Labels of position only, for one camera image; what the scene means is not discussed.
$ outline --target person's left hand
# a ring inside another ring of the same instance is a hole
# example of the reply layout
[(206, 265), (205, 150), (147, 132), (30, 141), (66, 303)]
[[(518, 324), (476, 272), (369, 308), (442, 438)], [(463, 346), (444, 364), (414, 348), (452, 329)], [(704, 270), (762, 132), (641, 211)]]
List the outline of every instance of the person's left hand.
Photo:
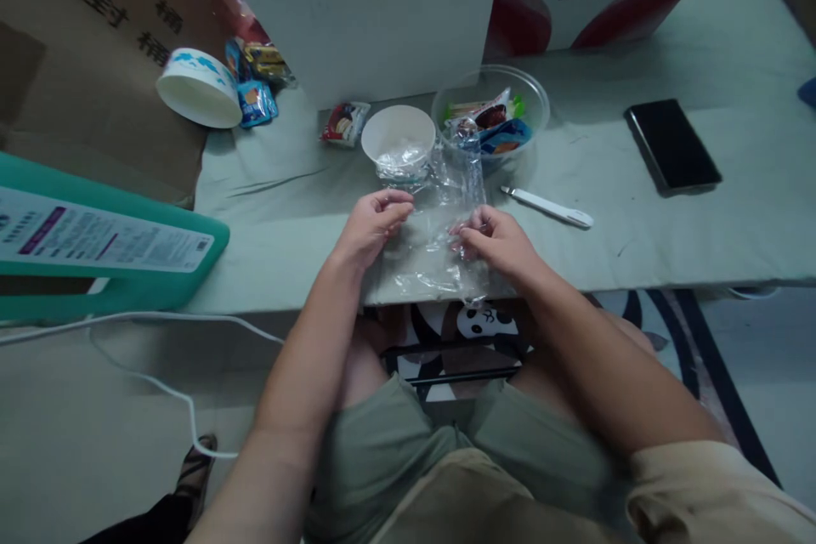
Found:
[(361, 197), (348, 216), (333, 254), (366, 269), (414, 210), (414, 196), (382, 190)]

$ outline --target white plastic knife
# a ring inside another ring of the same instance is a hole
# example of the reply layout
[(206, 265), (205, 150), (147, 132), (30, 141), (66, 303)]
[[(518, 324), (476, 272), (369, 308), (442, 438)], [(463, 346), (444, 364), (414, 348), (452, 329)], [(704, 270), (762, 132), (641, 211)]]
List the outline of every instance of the white plastic knife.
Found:
[(595, 219), (590, 217), (585, 212), (581, 212), (580, 210), (575, 210), (574, 208), (567, 208), (563, 207), (560, 204), (556, 204), (555, 202), (550, 202), (549, 200), (545, 200), (538, 195), (533, 195), (529, 191), (513, 189), (511, 187), (501, 187), (501, 190), (504, 191), (508, 196), (515, 198), (518, 201), (523, 202), (524, 204), (528, 204), (533, 208), (537, 208), (542, 213), (546, 213), (551, 215), (555, 218), (559, 218), (562, 221), (566, 221), (568, 224), (576, 225), (584, 230), (589, 230), (594, 224)]

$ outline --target power cord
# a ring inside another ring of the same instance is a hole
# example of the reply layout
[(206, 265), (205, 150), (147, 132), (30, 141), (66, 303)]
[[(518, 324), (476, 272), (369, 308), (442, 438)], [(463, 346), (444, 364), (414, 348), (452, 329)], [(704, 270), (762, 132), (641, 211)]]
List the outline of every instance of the power cord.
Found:
[(141, 378), (142, 380), (155, 385), (166, 394), (170, 394), (173, 397), (179, 398), (187, 403), (187, 407), (190, 414), (190, 431), (193, 437), (193, 446), (197, 451), (199, 451), (203, 455), (207, 455), (213, 457), (214, 459), (235, 459), (238, 457), (238, 453), (232, 452), (217, 452), (215, 450), (209, 450), (201, 445), (198, 441), (198, 427), (196, 426), (196, 403), (193, 401), (193, 398), (190, 397), (188, 394), (183, 394), (181, 391), (174, 389), (170, 385), (166, 384), (165, 382), (159, 380), (156, 377), (149, 376), (147, 374), (143, 374), (142, 372), (138, 372), (135, 370), (131, 370), (126, 365), (119, 363), (119, 361), (115, 360), (111, 357), (99, 344), (94, 340), (94, 337), (91, 334), (91, 328), (99, 323), (111, 323), (114, 321), (124, 321), (124, 320), (204, 320), (204, 321), (226, 321), (228, 323), (237, 323), (240, 326), (245, 327), (250, 332), (253, 332), (260, 337), (266, 338), (267, 340), (271, 340), (273, 342), (283, 344), (283, 340), (280, 338), (273, 336), (272, 334), (268, 334), (266, 331), (258, 329), (251, 323), (247, 323), (243, 319), (239, 317), (229, 316), (229, 315), (219, 315), (219, 314), (181, 314), (181, 313), (169, 313), (169, 312), (130, 312), (130, 313), (117, 313), (117, 314), (107, 314), (105, 316), (100, 317), (93, 317), (87, 318), (85, 320), (77, 321), (75, 323), (67, 323), (62, 326), (56, 327), (47, 327), (44, 329), (38, 329), (34, 331), (26, 331), (21, 334), (15, 334), (13, 336), (6, 336), (0, 337), (0, 346), (6, 346), (10, 344), (16, 343), (23, 343), (28, 342), (29, 340), (36, 340), (41, 337), (48, 337), (54, 336), (56, 334), (70, 332), (72, 330), (78, 329), (85, 329), (87, 328), (86, 334), (88, 337), (88, 341), (91, 343), (99, 353), (105, 358), (105, 360), (114, 366), (115, 368), (122, 370), (126, 374)]

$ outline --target light green tablecloth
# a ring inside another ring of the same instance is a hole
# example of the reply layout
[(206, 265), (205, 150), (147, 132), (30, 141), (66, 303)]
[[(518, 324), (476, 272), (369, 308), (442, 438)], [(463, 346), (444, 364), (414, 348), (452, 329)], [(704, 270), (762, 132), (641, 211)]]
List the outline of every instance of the light green tablecloth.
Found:
[[(682, 0), (641, 42), (512, 63), (552, 103), (513, 184), (580, 208), (595, 226), (580, 231), (508, 200), (504, 177), (488, 181), (488, 197), (579, 289), (816, 282), (816, 111), (796, 97), (816, 76), (816, 54), (782, 0)], [(431, 98), (402, 102), (428, 111)], [(655, 190), (622, 113), (666, 98), (679, 99), (723, 175), (711, 193)], [(325, 116), (301, 91), (283, 92), (278, 106), (270, 125), (207, 143), (195, 209), (225, 221), (232, 238), (190, 312), (300, 308), (354, 202), (379, 187), (361, 150), (318, 142)], [(434, 260), (415, 250), (378, 263), (367, 303), (439, 297), (421, 284), (402, 291), (395, 265), (419, 271)]]

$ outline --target black smartphone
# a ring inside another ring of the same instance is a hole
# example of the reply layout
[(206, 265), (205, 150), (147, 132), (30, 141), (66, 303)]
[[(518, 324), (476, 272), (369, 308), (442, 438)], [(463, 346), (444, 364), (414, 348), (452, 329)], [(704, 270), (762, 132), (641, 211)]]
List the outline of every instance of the black smartphone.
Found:
[(709, 191), (723, 181), (675, 99), (630, 106), (624, 117), (661, 195)]

